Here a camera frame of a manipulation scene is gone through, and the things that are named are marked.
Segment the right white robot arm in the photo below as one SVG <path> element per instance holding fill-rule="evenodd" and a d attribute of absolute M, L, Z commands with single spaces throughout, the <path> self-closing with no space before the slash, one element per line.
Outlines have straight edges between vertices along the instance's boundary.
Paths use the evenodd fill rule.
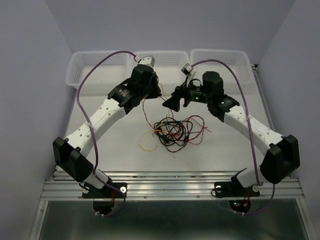
<path fill-rule="evenodd" d="M 246 113 L 238 101 L 225 94 L 224 81 L 217 72 L 205 72 L 199 86 L 188 77 L 162 105 L 178 112 L 181 100 L 184 100 L 184 107 L 190 102 L 206 104 L 214 117 L 246 137 L 264 156 L 261 164 L 254 163 L 252 168 L 247 167 L 232 176 L 230 181 L 221 183 L 215 191 L 216 197 L 242 195 L 258 183 L 276 185 L 299 168 L 297 138 L 277 133 Z"/>

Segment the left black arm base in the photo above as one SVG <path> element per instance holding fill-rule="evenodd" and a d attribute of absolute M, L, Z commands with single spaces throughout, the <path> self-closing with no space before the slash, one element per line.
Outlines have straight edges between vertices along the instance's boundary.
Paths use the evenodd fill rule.
<path fill-rule="evenodd" d="M 110 182 L 113 188 L 103 186 L 97 189 L 88 183 L 81 182 L 82 198 L 93 200 L 92 208 L 96 216 L 107 218 L 118 214 L 126 202 L 128 184 L 126 182 Z"/>

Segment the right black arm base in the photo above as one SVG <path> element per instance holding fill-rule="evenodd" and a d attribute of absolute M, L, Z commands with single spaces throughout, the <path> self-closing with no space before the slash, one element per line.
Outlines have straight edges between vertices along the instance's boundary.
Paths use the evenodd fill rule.
<path fill-rule="evenodd" d="M 229 200 L 230 210 L 241 215 L 249 213 L 252 206 L 251 198 L 261 195 L 257 186 L 243 187 L 231 181 L 215 182 L 210 194 L 218 199 L 231 198 Z"/>

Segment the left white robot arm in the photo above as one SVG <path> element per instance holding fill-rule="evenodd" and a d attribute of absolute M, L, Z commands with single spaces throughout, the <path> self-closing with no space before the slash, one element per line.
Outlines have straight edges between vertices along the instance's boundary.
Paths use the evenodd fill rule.
<path fill-rule="evenodd" d="M 89 120 L 66 138 L 53 141 L 56 164 L 78 183 L 87 183 L 100 197 L 111 193 L 111 179 L 95 167 L 87 156 L 97 141 L 118 120 L 140 105 L 143 99 L 161 95 L 151 63 L 138 63 L 131 76 L 117 85 Z"/>

